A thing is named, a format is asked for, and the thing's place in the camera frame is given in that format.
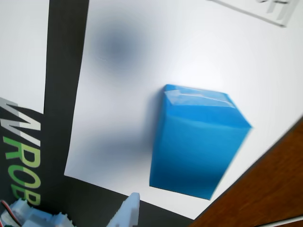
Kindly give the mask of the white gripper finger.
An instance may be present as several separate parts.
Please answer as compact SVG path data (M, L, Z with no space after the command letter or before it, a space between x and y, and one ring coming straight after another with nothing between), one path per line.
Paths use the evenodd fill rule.
M140 194L133 192L108 223L108 227L134 227L138 226L140 210Z

